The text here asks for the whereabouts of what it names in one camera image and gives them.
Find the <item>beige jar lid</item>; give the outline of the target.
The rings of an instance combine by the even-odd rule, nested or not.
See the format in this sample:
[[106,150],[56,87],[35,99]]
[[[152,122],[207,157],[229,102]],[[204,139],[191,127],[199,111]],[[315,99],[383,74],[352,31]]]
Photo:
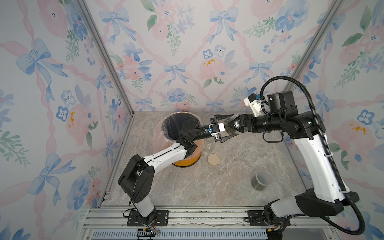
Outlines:
[[211,165],[211,166],[217,166],[220,164],[221,162],[221,158],[217,155],[217,154],[210,154],[208,155],[207,157],[207,162]]

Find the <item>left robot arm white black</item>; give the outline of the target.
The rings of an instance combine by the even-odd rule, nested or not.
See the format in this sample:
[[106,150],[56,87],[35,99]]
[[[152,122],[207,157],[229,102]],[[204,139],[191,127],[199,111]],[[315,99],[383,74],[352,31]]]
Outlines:
[[166,121],[167,137],[175,140],[168,148],[155,154],[141,157],[134,155],[123,170],[118,184],[130,197],[130,204],[146,222],[151,222],[156,214],[156,208],[148,197],[154,176],[179,161],[192,156],[198,149],[197,141],[213,138],[216,142],[225,142],[234,135],[221,137],[226,131],[226,125],[220,123],[232,115],[214,115],[208,125],[201,125],[197,117],[189,113],[177,113]]

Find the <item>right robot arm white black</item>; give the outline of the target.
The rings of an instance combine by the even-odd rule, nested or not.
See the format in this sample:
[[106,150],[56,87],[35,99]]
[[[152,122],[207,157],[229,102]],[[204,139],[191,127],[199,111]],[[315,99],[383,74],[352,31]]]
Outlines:
[[267,204],[264,207],[266,224],[277,225],[290,216],[308,216],[332,225],[329,217],[350,206],[360,226],[364,226],[364,218],[356,205],[359,195],[351,192],[342,180],[327,142],[326,129],[315,108],[300,114],[291,91],[268,95],[269,113],[264,113],[265,101],[259,100],[256,94],[246,97],[244,102],[253,113],[240,116],[240,129],[250,133],[287,134],[304,157],[313,182],[313,187],[302,194]]

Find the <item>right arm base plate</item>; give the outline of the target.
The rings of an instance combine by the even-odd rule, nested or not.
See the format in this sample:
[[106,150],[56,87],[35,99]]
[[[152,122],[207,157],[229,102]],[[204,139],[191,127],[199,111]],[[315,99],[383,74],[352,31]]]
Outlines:
[[278,218],[272,213],[265,213],[264,210],[248,210],[244,218],[251,227],[288,227],[291,225],[290,217]]

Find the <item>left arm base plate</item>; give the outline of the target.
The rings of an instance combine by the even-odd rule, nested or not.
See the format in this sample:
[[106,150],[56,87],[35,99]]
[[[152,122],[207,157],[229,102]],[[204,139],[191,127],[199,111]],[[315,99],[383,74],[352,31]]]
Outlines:
[[130,211],[128,216],[125,216],[128,227],[166,227],[169,221],[168,210],[153,210],[147,217],[143,217],[138,211]]

